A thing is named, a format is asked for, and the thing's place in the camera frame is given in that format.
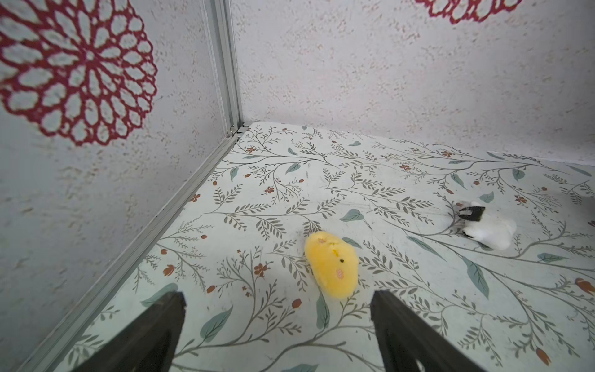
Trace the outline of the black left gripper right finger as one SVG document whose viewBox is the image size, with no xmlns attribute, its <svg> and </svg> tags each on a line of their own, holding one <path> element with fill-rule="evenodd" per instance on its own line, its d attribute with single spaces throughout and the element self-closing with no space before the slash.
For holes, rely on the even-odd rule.
<svg viewBox="0 0 595 372">
<path fill-rule="evenodd" d="M 390 291 L 375 291 L 370 315 L 386 371 L 482 371 Z"/>
</svg>

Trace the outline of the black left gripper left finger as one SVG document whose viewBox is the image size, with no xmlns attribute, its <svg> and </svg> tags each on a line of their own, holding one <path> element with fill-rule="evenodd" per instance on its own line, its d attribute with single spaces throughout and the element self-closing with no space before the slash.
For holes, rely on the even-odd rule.
<svg viewBox="0 0 595 372">
<path fill-rule="evenodd" d="M 76 371 L 168 371 L 186 315 L 179 291 L 161 296 Z"/>
</svg>

